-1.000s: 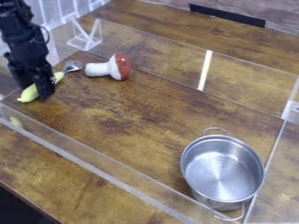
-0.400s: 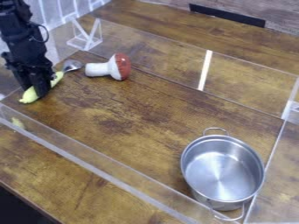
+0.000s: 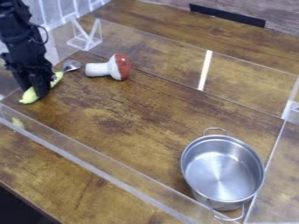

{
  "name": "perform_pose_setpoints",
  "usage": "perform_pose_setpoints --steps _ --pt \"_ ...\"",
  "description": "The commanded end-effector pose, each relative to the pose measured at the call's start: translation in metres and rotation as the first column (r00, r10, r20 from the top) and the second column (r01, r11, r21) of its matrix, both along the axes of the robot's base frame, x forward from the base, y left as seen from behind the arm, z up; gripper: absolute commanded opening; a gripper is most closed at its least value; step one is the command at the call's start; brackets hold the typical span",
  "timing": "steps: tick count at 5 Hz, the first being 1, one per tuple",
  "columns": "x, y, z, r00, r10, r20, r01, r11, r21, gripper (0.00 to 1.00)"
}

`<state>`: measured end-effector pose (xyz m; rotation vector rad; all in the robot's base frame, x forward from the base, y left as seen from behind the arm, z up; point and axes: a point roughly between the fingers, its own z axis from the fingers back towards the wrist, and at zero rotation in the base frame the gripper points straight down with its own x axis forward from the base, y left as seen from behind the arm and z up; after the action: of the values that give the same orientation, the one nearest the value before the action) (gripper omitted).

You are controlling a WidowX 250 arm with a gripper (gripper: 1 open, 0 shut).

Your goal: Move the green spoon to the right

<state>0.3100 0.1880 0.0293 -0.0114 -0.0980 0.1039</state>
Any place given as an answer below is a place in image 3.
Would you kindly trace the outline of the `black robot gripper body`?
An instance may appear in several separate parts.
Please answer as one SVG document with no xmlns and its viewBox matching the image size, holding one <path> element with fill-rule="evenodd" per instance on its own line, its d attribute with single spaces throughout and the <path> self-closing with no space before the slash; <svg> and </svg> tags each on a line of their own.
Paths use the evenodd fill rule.
<svg viewBox="0 0 299 224">
<path fill-rule="evenodd" d="M 21 0 L 0 0 L 0 41 L 8 52 L 0 53 L 16 78 L 51 78 L 52 63 L 45 59 L 45 43 L 32 13 Z"/>
</svg>

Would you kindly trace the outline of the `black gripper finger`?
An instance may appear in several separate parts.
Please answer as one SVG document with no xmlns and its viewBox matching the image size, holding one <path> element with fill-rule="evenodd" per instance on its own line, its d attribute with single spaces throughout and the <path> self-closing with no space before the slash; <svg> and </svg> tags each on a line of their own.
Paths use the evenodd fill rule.
<svg viewBox="0 0 299 224">
<path fill-rule="evenodd" d="M 23 91 L 25 91 L 32 86 L 29 80 L 31 68 L 28 66 L 9 66 L 9 70 Z"/>
<path fill-rule="evenodd" d="M 41 70 L 29 74 L 29 80 L 35 93 L 43 98 L 51 90 L 51 82 L 53 81 L 53 72 L 49 70 Z"/>
</svg>

